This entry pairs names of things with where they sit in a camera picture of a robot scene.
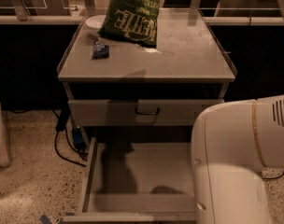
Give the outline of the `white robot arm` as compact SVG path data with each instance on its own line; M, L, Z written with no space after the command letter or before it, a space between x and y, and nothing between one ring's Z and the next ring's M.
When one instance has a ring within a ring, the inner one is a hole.
M239 73L192 129L197 224L284 224L284 24L212 31Z

